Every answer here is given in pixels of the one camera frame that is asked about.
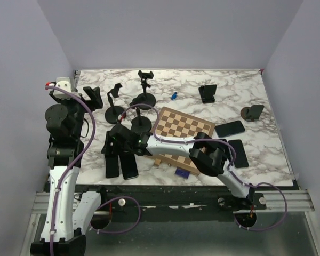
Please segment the screw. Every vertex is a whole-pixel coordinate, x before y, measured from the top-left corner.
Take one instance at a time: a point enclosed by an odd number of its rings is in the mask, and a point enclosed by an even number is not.
[[[265,205],[267,203],[267,200],[264,197],[260,197],[260,199],[258,200],[260,202],[260,204]]]
[[[222,198],[222,197],[219,197],[218,200],[217,200],[217,202],[218,202],[218,204],[219,204],[220,206],[224,206],[224,204],[225,204],[225,200],[224,200],[224,198]]]
[[[120,200],[118,200],[118,204],[119,206],[123,207],[126,204],[126,200],[121,198]]]

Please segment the black smartphone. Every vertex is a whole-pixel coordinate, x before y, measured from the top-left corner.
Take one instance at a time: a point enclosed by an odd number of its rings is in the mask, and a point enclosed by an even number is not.
[[[118,169],[118,156],[107,156],[106,158],[106,178],[116,178],[119,176],[119,169]]]
[[[234,148],[236,152],[236,160],[234,162],[235,168],[249,167],[249,163],[246,158],[245,150],[241,140],[229,140],[228,143]]]
[[[119,156],[121,163],[123,179],[130,180],[139,176],[135,155],[131,153],[122,153]]]
[[[242,122],[239,120],[227,124],[217,125],[214,129],[220,138],[245,132],[245,128]]]

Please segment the gray wall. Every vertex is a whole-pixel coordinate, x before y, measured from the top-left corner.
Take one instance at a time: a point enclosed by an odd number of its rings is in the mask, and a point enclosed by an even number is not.
[[[270,58],[264,81],[299,183],[320,224],[320,0],[305,0]]]
[[[264,68],[302,0],[38,0],[75,68]]]
[[[71,66],[35,0],[0,1],[0,255],[19,255],[47,175],[45,82]]]

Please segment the white marble table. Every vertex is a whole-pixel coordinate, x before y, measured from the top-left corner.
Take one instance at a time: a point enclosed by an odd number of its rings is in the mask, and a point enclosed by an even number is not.
[[[289,170],[286,157],[277,132],[273,113],[271,111],[262,77],[257,70],[225,71],[225,70],[152,70],[154,79],[149,80],[152,87],[148,90],[156,99],[156,108],[163,106],[215,122],[216,124],[241,120],[246,131],[227,137],[241,139],[247,154],[249,167],[237,169],[237,172],[253,184],[265,181],[278,186],[291,186],[293,175]],[[153,165],[154,160],[146,157],[136,157],[139,177],[124,180],[105,178],[105,158],[100,154],[106,131],[113,125],[106,122],[104,113],[109,107],[107,92],[116,83],[121,83],[120,98],[115,105],[126,108],[131,100],[142,92],[138,70],[82,70],[78,81],[78,91],[83,92],[84,86],[101,88],[104,108],[94,112],[97,130],[93,144],[83,156],[78,184],[114,184],[114,185],[223,185],[217,178],[203,174],[190,175],[184,179],[174,174],[175,167],[162,163],[159,167]],[[202,104],[198,87],[204,84],[217,84],[215,103]],[[170,100],[174,91],[178,92],[176,100]],[[240,110],[253,104],[265,106],[260,120],[246,122],[240,116]],[[152,110],[143,111],[153,123],[156,115]],[[128,112],[127,120],[136,117],[132,110]],[[82,134],[86,133],[86,124]]]

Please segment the wooden board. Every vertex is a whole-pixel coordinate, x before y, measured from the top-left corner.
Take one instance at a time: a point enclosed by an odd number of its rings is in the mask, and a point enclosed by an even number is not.
[[[208,136],[212,137],[215,127],[215,124],[212,122],[167,107],[161,109],[159,118],[160,121],[155,133],[161,136],[190,137],[197,135],[198,132],[205,132]],[[153,158],[183,168],[195,175],[200,173],[190,158],[167,154],[153,156]]]

